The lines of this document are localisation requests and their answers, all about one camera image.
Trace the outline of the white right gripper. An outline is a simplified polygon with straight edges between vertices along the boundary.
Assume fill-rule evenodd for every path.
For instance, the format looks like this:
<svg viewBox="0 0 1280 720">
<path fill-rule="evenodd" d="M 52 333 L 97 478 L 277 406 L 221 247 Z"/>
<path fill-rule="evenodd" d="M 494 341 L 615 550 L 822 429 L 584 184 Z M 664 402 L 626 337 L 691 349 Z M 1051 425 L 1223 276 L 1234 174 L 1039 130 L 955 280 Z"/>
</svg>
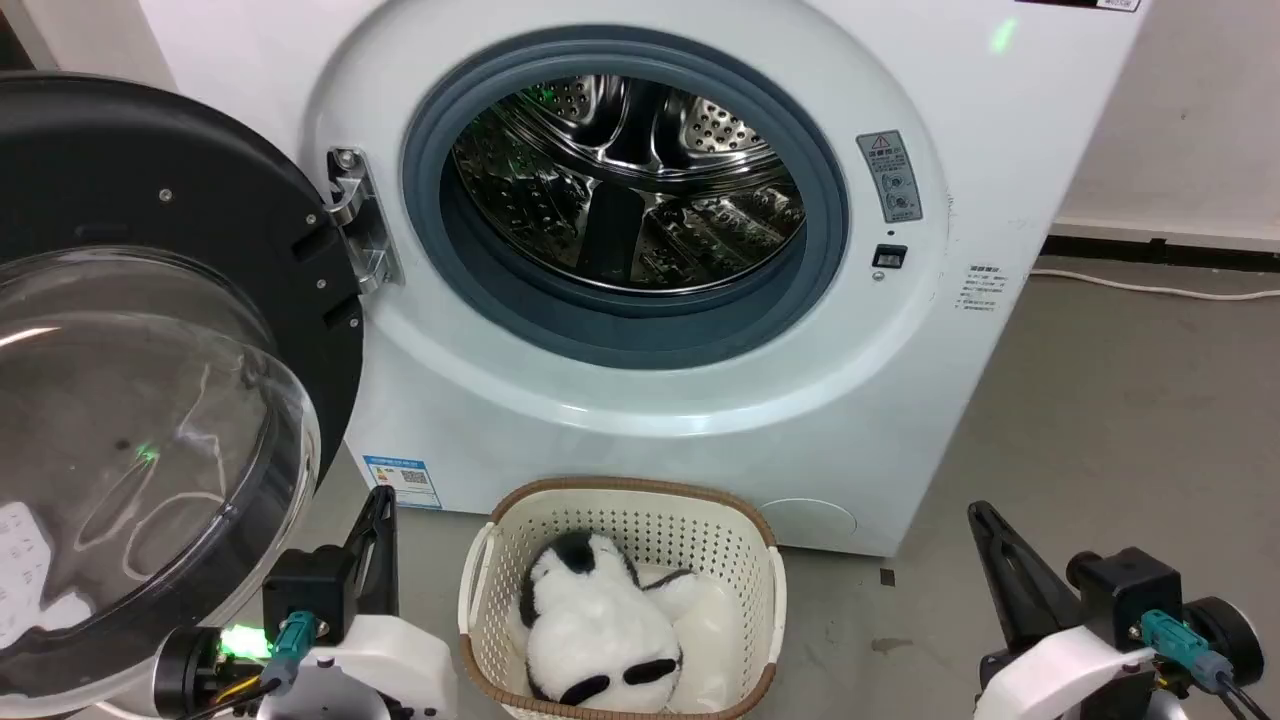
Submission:
<svg viewBox="0 0 1280 720">
<path fill-rule="evenodd" d="M 1078 626 L 1073 589 L 992 503 L 970 503 L 968 519 L 1007 651 L 1028 650 L 989 680 L 975 703 L 978 719 L 1061 717 L 1124 666 L 1155 657 L 1151 647 L 1121 652 Z"/>
</svg>

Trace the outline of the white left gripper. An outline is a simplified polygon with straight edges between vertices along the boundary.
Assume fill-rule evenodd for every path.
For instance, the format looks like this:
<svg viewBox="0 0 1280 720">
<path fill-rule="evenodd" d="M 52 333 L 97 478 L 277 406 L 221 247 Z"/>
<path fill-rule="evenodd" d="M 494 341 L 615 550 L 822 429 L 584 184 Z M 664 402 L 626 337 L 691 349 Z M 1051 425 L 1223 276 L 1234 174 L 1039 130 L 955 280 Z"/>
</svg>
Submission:
<svg viewBox="0 0 1280 720">
<path fill-rule="evenodd" d="M 397 498 L 374 487 L 344 548 L 351 568 L 337 646 L 300 660 L 285 687 L 259 706 L 260 719 L 457 719 L 458 676 L 451 648 L 399 614 Z"/>
</svg>

